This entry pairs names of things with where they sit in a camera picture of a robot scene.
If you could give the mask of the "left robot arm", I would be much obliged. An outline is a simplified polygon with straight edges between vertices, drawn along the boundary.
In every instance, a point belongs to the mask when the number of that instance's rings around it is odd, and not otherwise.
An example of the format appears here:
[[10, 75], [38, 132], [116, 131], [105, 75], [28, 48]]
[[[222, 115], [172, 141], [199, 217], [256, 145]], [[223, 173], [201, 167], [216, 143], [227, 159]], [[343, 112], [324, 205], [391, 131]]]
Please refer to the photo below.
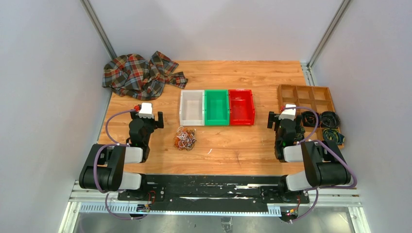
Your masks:
[[149, 157], [149, 141], [156, 129], [164, 128], [163, 113], [157, 119], [144, 117], [141, 111], [130, 110], [129, 138], [125, 144], [94, 144], [79, 175], [83, 189], [94, 189], [101, 193], [130, 190], [136, 200], [148, 197], [146, 176], [124, 171], [126, 164], [145, 163]]

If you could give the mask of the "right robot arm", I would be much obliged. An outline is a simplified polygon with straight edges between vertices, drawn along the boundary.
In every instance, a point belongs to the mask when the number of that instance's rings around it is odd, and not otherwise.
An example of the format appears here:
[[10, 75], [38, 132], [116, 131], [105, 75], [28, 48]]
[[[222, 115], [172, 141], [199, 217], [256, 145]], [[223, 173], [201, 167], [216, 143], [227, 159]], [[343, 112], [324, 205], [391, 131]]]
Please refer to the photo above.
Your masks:
[[284, 163], [304, 164], [303, 171], [280, 178], [277, 194], [283, 202], [291, 202], [300, 191], [353, 188], [357, 185], [357, 178], [334, 141], [295, 140], [297, 116], [270, 112], [267, 127], [275, 131], [275, 157]]

